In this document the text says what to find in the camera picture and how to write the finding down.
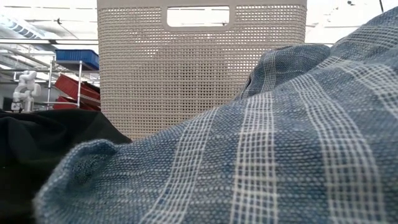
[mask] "white laundry basket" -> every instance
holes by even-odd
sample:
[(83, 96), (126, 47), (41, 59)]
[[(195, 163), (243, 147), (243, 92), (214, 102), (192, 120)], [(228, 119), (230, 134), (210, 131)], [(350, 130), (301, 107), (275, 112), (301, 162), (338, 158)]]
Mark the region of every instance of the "white laundry basket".
[[(219, 27), (170, 27), (168, 7), (229, 6)], [(101, 109), (132, 139), (231, 100), (261, 54), (305, 38), (306, 0), (98, 0)]]

